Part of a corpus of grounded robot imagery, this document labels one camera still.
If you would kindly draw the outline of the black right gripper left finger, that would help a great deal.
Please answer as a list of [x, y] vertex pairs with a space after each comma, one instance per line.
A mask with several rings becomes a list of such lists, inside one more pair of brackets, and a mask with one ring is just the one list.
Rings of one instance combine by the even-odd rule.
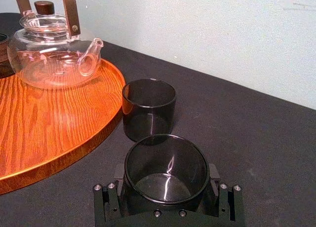
[[103, 186], [96, 184], [93, 186], [94, 199], [94, 219], [96, 227], [110, 226], [110, 222], [123, 217], [121, 210], [121, 191], [123, 186], [124, 164], [116, 165], [114, 181]]

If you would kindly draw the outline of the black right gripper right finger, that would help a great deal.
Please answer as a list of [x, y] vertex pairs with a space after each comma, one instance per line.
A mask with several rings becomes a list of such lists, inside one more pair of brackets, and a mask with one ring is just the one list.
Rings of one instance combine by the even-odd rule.
[[229, 187], [221, 181], [214, 164], [209, 164], [209, 222], [242, 222], [242, 190], [240, 185]]

